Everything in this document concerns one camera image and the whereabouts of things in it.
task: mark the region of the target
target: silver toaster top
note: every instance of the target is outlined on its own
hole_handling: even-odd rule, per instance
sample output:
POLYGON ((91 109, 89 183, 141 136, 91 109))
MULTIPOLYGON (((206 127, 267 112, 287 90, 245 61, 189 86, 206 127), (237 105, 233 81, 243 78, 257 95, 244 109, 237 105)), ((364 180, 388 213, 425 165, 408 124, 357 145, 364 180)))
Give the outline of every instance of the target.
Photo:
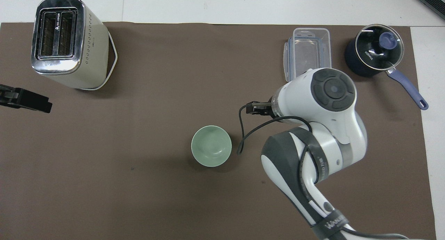
POLYGON ((64 75, 80 65, 86 25, 81 0, 44 0, 35 14, 31 64, 43 75, 64 75))

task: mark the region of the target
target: plastic container lid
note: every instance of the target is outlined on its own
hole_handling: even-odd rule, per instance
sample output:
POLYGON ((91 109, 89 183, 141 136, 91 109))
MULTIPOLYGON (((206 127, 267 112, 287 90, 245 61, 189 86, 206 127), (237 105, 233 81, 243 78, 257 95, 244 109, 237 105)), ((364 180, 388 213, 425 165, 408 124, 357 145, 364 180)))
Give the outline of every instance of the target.
POLYGON ((388 70, 400 63, 403 42, 399 34, 386 25, 368 25, 356 36, 356 53, 372 69, 388 70))
POLYGON ((325 28, 296 28, 284 44, 283 66, 287 81, 308 69, 332 67, 329 31, 325 28))

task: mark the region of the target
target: toaster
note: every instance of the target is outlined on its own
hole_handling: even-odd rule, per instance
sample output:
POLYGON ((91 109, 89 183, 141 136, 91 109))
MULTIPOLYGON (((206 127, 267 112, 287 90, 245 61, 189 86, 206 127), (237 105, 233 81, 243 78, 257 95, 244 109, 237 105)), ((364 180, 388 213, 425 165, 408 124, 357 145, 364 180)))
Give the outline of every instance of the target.
POLYGON ((97 90, 117 60, 116 54, 107 75, 108 38, 108 29, 81 0, 43 0, 35 14, 32 68, 70 88, 97 90))

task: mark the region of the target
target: gray circular joint cover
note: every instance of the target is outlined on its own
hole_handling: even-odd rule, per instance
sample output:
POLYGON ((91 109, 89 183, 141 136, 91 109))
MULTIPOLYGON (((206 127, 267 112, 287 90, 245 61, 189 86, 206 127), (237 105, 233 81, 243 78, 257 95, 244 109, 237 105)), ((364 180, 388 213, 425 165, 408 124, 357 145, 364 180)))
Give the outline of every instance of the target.
POLYGON ((345 73, 324 68, 314 73, 310 90, 315 101, 324 109, 342 111, 354 102, 354 84, 345 73))

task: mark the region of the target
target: white table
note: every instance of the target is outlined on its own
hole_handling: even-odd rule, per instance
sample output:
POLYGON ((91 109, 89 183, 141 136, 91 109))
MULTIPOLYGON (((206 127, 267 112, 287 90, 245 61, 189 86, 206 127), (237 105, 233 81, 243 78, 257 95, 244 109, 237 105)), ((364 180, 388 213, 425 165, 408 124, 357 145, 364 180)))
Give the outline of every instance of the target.
MULTIPOLYGON (((0 22, 34 22, 40 1, 0 0, 0 22)), ((436 234, 445 239, 445 20, 418 0, 83 1, 104 22, 411 26, 419 90, 430 105, 422 122, 436 234)))

